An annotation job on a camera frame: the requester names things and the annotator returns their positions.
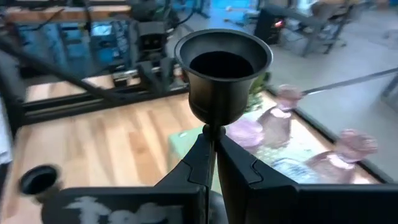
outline workbench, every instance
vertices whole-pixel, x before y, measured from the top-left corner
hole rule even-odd
[[[111,86],[108,76],[89,82]],[[29,100],[71,94],[67,83],[51,83],[28,91]],[[264,109],[273,97],[264,93]],[[40,223],[40,205],[17,191],[19,178],[41,164],[55,164],[61,170],[64,187],[152,186],[183,156],[170,149],[170,138],[202,126],[188,105],[188,95],[177,95],[93,113],[23,126],[13,150],[14,161],[2,197],[1,223]],[[293,130],[320,150],[333,145],[301,118],[295,116]],[[189,146],[192,141],[177,143]],[[377,181],[358,168],[358,183]]]
[[[110,12],[129,14],[130,6],[91,6],[90,15],[93,21],[109,19]],[[16,23],[41,23],[52,18],[52,22],[84,22],[85,10],[82,7],[49,7],[44,10],[32,11],[19,7],[10,7],[6,11],[7,20]]]

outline pink glass object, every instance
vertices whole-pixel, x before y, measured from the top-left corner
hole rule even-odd
[[[243,149],[254,154],[262,144],[262,126],[247,118],[239,118],[226,127],[226,135]]]
[[[257,120],[262,126],[265,146],[277,149],[289,143],[292,110],[301,98],[302,92],[298,88],[291,85],[279,87],[276,106]]]
[[[310,158],[306,164],[319,174],[326,184],[350,184],[355,173],[355,163],[366,155],[377,152],[376,140],[356,130],[341,132],[333,151]]]

